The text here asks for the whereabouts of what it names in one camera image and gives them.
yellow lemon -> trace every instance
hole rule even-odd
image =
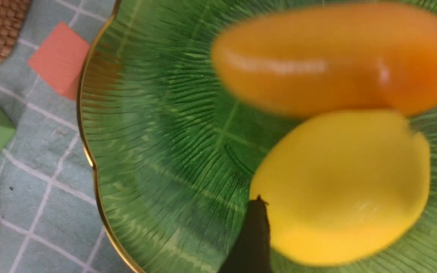
[[[340,111],[286,135],[259,166],[250,198],[269,204],[278,252],[337,266],[399,239],[423,212],[429,182],[429,144],[401,114]]]

orange fruit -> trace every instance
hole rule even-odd
[[[257,17],[221,33],[211,58],[233,95],[277,114],[437,105],[437,16],[400,3]]]

plaid tablecloth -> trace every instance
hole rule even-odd
[[[17,127],[0,154],[0,273],[126,273],[97,212],[75,103],[27,64],[61,21],[92,42],[114,0],[33,0],[0,66],[0,107]]]

green leaf-shaped plate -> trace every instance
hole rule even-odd
[[[437,14],[437,1],[412,2]],[[78,113],[111,241],[136,272],[216,272],[241,229],[252,173],[300,121],[240,104],[210,66],[232,22],[315,0],[122,0],[88,56]],[[272,251],[276,273],[437,273],[437,108],[413,119],[432,145],[421,219],[388,250],[341,268]]]

orange paper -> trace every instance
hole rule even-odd
[[[64,22],[59,23],[28,60],[59,95],[77,99],[77,88],[89,44]]]

